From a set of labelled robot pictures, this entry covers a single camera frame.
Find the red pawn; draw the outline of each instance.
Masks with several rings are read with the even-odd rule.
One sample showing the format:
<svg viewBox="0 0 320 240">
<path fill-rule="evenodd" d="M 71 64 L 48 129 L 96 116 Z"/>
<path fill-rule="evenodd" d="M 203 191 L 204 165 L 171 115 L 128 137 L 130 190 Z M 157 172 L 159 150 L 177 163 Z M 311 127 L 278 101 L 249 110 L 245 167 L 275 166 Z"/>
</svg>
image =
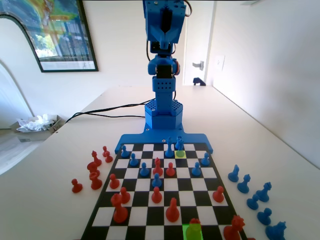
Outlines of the red pawn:
<svg viewBox="0 0 320 240">
<path fill-rule="evenodd" d="M 97 164 L 94 161 L 90 162 L 88 166 L 86 166 L 86 169 L 88 169 L 90 173 L 97 173 L 99 177 L 100 171 L 97 169 Z"/>
<path fill-rule="evenodd" d="M 117 187 L 119 187 L 119 185 L 120 185 L 120 181 L 116 179 L 116 175 L 112 173 L 110 175 L 110 188 L 116 189 Z"/>
<path fill-rule="evenodd" d="M 239 231 L 242 230 L 242 227 L 245 225 L 244 219 L 240 216 L 233 216 L 232 226 L 226 226 L 223 229 L 223 236 L 225 240 L 240 240 Z"/>
<path fill-rule="evenodd" d="M 111 197 L 112 206 L 115 207 L 113 220 L 118 224 L 123 223 L 128 217 L 128 210 L 125 207 L 121 206 L 121 201 L 122 197 L 119 193 L 115 193 Z"/>
<path fill-rule="evenodd" d="M 166 169 L 165 173 L 169 176 L 172 177 L 175 175 L 176 171 L 174 169 L 174 165 L 172 162 L 169 162 L 169 168 Z"/>
<path fill-rule="evenodd" d="M 106 146 L 103 146 L 102 149 L 103 149 L 102 156 L 106 157 L 108 153 L 109 153 L 109 155 L 110 155 L 110 152 L 107 150 L 107 147 L 106 147 Z"/>
<path fill-rule="evenodd" d="M 89 179 L 92 181 L 91 188 L 93 190 L 97 190 L 97 189 L 101 188 L 102 181 L 100 179 L 98 179 L 98 173 L 96 173 L 96 172 L 90 173 Z"/>
<path fill-rule="evenodd" d="M 171 198 L 170 207 L 168 207 L 168 209 L 165 211 L 165 216 L 166 219 L 168 219 L 172 223 L 177 221 L 180 216 L 180 212 L 177 208 L 177 199 L 175 199 L 174 197 Z"/>
<path fill-rule="evenodd" d="M 71 183 L 73 185 L 72 192 L 75 194 L 82 190 L 82 184 L 78 183 L 77 179 L 72 179 Z"/>
<path fill-rule="evenodd" d="M 97 152 L 96 151 L 92 151 L 91 155 L 93 157 L 93 161 L 95 162 L 96 166 L 99 167 L 101 165 L 102 161 L 97 158 Z"/>
<path fill-rule="evenodd" d="M 154 160 L 154 164 L 155 164 L 155 168 L 152 171 L 153 175 L 159 174 L 159 177 L 160 177 L 164 173 L 164 171 L 160 167 L 161 161 L 158 157 Z"/>
<path fill-rule="evenodd" d="M 214 191 L 212 196 L 213 199 L 217 202 L 217 203 L 222 203 L 223 200 L 225 199 L 224 195 L 222 194 L 224 192 L 224 188 L 222 186 L 218 186 L 217 191 Z"/>
<path fill-rule="evenodd" d="M 152 193 L 151 199 L 152 199 L 152 201 L 153 201 L 155 204 L 158 204 L 158 203 L 161 202 L 161 200 L 162 200 L 162 194 L 161 194 L 161 192 L 160 192 L 160 190 L 159 190 L 159 187 L 156 186 L 156 187 L 153 189 L 153 193 Z"/>
<path fill-rule="evenodd" d="M 123 186 L 120 190 L 123 204 L 126 204 L 130 200 L 130 193 L 127 192 L 127 189 Z"/>
</svg>

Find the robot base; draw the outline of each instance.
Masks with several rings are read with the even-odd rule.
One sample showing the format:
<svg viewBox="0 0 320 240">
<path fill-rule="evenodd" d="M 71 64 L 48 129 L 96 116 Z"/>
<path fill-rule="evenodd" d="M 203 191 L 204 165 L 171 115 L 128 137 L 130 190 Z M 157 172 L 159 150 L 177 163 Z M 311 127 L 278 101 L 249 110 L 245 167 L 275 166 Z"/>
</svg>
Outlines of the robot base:
<svg viewBox="0 0 320 240">
<path fill-rule="evenodd" d="M 214 152 L 207 136 L 203 133 L 185 133 L 182 123 L 176 129 L 152 129 L 146 123 L 143 133 L 123 134 L 115 148 L 115 154 L 121 151 L 122 144 L 158 144 L 165 143 L 168 137 L 172 143 L 176 143 L 178 136 L 181 136 L 185 144 L 205 143 L 212 154 Z"/>
</svg>

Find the white square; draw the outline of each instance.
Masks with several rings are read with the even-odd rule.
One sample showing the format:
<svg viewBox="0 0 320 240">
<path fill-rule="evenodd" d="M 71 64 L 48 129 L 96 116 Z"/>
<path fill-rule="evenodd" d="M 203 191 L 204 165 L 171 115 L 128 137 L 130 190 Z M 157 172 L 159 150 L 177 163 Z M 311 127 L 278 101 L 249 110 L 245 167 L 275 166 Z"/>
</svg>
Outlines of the white square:
<svg viewBox="0 0 320 240">
<path fill-rule="evenodd" d="M 152 159 L 141 159 L 140 168 L 142 168 L 142 163 L 145 163 L 147 169 L 152 168 Z"/>
<path fill-rule="evenodd" d="M 227 203 L 227 201 L 226 201 L 226 198 L 224 198 L 222 202 L 216 202 L 216 201 L 214 200 L 214 197 L 213 197 L 214 191 L 208 191 L 208 194 L 209 194 L 209 197 L 210 197 L 212 206 L 228 206 L 228 203 Z"/>
<path fill-rule="evenodd" d="M 193 145 L 193 144 L 185 144 L 184 145 L 184 150 L 185 151 L 195 151 L 196 149 L 195 149 L 195 145 Z"/>
<path fill-rule="evenodd" d="M 127 226 L 110 226 L 106 240 L 123 240 L 126 239 Z"/>
<path fill-rule="evenodd" d="M 147 224 L 147 206 L 133 206 L 130 212 L 129 226 L 145 226 Z"/>
<path fill-rule="evenodd" d="M 212 167 L 202 167 L 201 171 L 202 171 L 203 177 L 206 179 L 216 179 L 217 178 L 215 170 Z"/>
<path fill-rule="evenodd" d="M 164 159 L 164 167 L 169 168 L 169 163 L 172 163 L 174 168 L 176 167 L 176 160 L 175 159 L 165 158 Z"/>
<path fill-rule="evenodd" d="M 187 162 L 189 168 L 194 168 L 195 164 L 199 163 L 199 160 L 197 158 L 187 158 L 186 162 Z"/>
<path fill-rule="evenodd" d="M 129 164 L 129 159 L 118 159 L 116 162 L 115 168 L 116 169 L 126 169 Z"/>
<path fill-rule="evenodd" d="M 143 145 L 143 151 L 146 152 L 146 151 L 154 151 L 154 145 L 153 144 L 144 144 Z"/>
<path fill-rule="evenodd" d="M 125 171 L 124 179 L 137 179 L 139 168 L 127 168 Z"/>
<path fill-rule="evenodd" d="M 110 226 L 111 220 L 114 217 L 114 207 L 99 207 L 92 223 L 93 227 Z"/>
<path fill-rule="evenodd" d="M 204 178 L 191 178 L 193 191 L 207 191 L 207 185 Z"/>
<path fill-rule="evenodd" d="M 119 180 L 119 186 L 117 187 L 117 188 L 115 188 L 115 189 L 112 189 L 111 187 L 110 187 L 110 183 L 111 183 L 111 180 L 109 181 L 109 183 L 108 183 L 108 186 L 106 187 L 106 192 L 120 192 L 120 189 L 121 189 L 121 187 L 122 187 L 122 183 L 123 183 L 123 179 L 118 179 Z"/>
<path fill-rule="evenodd" d="M 154 151 L 152 158 L 153 159 L 156 159 L 156 158 L 164 159 L 165 158 L 165 152 L 164 151 Z"/>
<path fill-rule="evenodd" d="M 148 200 L 148 206 L 149 207 L 163 207 L 165 205 L 165 201 L 164 201 L 164 191 L 160 191 L 161 195 L 162 195 L 162 199 L 159 203 L 154 203 L 152 201 L 152 194 L 154 194 L 153 191 L 149 192 L 149 200 Z"/>
<path fill-rule="evenodd" d="M 197 206 L 193 191 L 179 191 L 180 206 Z"/>
<path fill-rule="evenodd" d="M 165 239 L 164 226 L 146 226 L 145 227 L 145 240 L 163 240 Z"/>
<path fill-rule="evenodd" d="M 135 184 L 135 191 L 149 191 L 150 190 L 150 178 L 138 178 Z"/>
<path fill-rule="evenodd" d="M 196 210 L 201 225 L 218 225 L 215 211 L 212 206 L 197 206 Z"/>
<path fill-rule="evenodd" d="M 165 191 L 178 191 L 178 180 L 176 178 L 165 178 L 164 179 L 164 190 Z"/>
<path fill-rule="evenodd" d="M 189 168 L 177 167 L 176 168 L 176 176 L 178 179 L 189 179 L 190 178 Z"/>
<path fill-rule="evenodd" d="M 207 151 L 195 151 L 198 159 L 203 159 Z"/>
</svg>

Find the black square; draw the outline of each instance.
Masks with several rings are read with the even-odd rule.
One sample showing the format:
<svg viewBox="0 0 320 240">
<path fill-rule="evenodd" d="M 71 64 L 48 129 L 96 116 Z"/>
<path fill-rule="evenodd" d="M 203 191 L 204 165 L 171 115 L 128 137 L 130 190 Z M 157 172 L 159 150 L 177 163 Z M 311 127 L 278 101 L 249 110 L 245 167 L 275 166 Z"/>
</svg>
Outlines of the black square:
<svg viewBox="0 0 320 240">
<path fill-rule="evenodd" d="M 179 191 L 193 191 L 190 178 L 178 178 Z"/>
<path fill-rule="evenodd" d="M 170 202 L 172 198 L 176 199 L 176 205 L 180 206 L 180 199 L 179 199 L 179 192 L 178 191 L 165 191 L 163 193 L 163 201 L 164 206 L 168 207 L 170 206 Z"/>
<path fill-rule="evenodd" d="M 145 239 L 145 226 L 128 226 L 126 230 L 125 240 Z"/>
<path fill-rule="evenodd" d="M 136 191 L 133 195 L 132 207 L 145 207 L 148 206 L 149 192 Z"/>
<path fill-rule="evenodd" d="M 88 227 L 82 235 L 81 240 L 106 240 L 108 234 L 108 226 L 91 226 Z"/>
<path fill-rule="evenodd" d="M 189 224 L 193 218 L 199 219 L 196 206 L 180 206 L 180 214 L 182 224 Z"/>
<path fill-rule="evenodd" d="M 122 187 L 125 187 L 128 192 L 136 190 L 137 179 L 123 179 Z"/>
<path fill-rule="evenodd" d="M 122 223 L 117 223 L 117 222 L 115 222 L 114 218 L 112 218 L 110 226 L 128 226 L 129 219 L 130 219 L 131 207 L 126 206 L 125 208 L 128 210 L 128 217 L 126 218 L 126 220 Z"/>
<path fill-rule="evenodd" d="M 216 191 L 221 183 L 219 182 L 218 178 L 205 178 L 205 185 L 209 191 Z"/>
<path fill-rule="evenodd" d="M 208 191 L 194 191 L 193 195 L 197 206 L 212 206 Z"/>
<path fill-rule="evenodd" d="M 219 226 L 217 225 L 211 225 L 211 226 L 202 225 L 201 232 L 202 232 L 203 239 L 223 240 Z"/>
<path fill-rule="evenodd" d="M 146 214 L 147 226 L 163 226 L 165 224 L 165 209 L 163 206 L 149 206 Z"/>
<path fill-rule="evenodd" d="M 153 156 L 154 156 L 154 152 L 153 151 L 143 151 L 141 159 L 152 159 Z"/>
<path fill-rule="evenodd" d="M 213 207 L 216 220 L 219 225 L 231 225 L 232 218 L 235 213 L 229 206 L 214 206 Z"/>
<path fill-rule="evenodd" d="M 182 226 L 164 226 L 164 239 L 184 240 Z"/>
</svg>

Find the door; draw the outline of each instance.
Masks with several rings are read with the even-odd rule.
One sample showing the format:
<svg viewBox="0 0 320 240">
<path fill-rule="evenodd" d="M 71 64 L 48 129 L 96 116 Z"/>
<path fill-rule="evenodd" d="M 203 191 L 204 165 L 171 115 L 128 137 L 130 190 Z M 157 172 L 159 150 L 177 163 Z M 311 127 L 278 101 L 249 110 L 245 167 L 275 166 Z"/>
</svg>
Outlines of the door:
<svg viewBox="0 0 320 240">
<path fill-rule="evenodd" d="M 17 119 L 32 117 L 11 75 L 0 63 L 0 129 L 9 129 Z"/>
<path fill-rule="evenodd" d="M 216 4 L 215 1 L 196 0 L 189 3 L 192 14 L 185 18 L 184 85 L 193 85 L 194 78 L 206 81 Z"/>
</svg>

